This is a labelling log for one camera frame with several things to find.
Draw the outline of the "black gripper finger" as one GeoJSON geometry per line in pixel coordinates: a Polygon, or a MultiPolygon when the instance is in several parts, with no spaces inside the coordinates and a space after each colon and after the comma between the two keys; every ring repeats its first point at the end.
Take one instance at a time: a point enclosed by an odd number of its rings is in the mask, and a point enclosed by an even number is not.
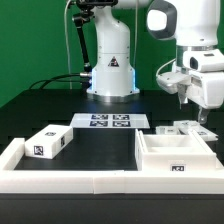
{"type": "Polygon", "coordinates": [[[188,103],[188,99],[186,97],[186,86],[179,84],[178,85],[178,99],[180,106],[183,106],[184,104],[188,103]]]}
{"type": "Polygon", "coordinates": [[[203,107],[199,107],[199,113],[198,113],[198,122],[203,125],[207,122],[207,117],[209,115],[209,110],[205,109],[203,107]]]}

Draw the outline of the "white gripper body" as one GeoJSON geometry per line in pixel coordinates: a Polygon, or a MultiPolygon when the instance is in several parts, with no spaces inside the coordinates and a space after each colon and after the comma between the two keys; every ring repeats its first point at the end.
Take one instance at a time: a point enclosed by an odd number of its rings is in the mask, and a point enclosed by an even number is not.
{"type": "Polygon", "coordinates": [[[186,96],[205,109],[224,103],[224,55],[218,50],[185,51],[183,65],[189,70],[186,96]]]}

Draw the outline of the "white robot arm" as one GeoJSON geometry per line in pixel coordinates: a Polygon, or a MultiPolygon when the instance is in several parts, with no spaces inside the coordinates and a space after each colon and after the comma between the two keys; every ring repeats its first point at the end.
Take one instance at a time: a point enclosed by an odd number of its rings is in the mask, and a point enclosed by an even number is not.
{"type": "MultiPolygon", "coordinates": [[[[146,7],[146,27],[157,40],[175,40],[172,70],[157,72],[160,88],[179,102],[199,106],[198,121],[224,104],[224,54],[217,48],[221,0],[118,0],[118,9],[146,7]]],[[[93,9],[97,33],[97,63],[92,70],[91,98],[123,101],[137,94],[135,45],[129,28],[117,21],[110,6],[93,9]]]]}

